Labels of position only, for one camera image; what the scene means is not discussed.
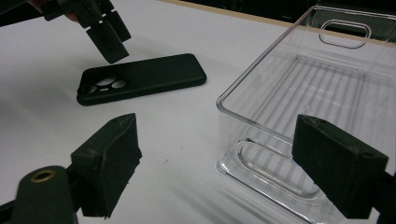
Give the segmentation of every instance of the transparent storage bin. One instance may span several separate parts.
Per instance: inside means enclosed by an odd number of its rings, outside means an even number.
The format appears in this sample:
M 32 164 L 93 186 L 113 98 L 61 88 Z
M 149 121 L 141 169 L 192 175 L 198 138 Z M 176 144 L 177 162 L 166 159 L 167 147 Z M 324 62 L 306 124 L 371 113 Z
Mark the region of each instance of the transparent storage bin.
M 311 7 L 217 101 L 218 168 L 307 223 L 337 210 L 291 156 L 306 114 L 389 156 L 395 172 L 396 18 Z

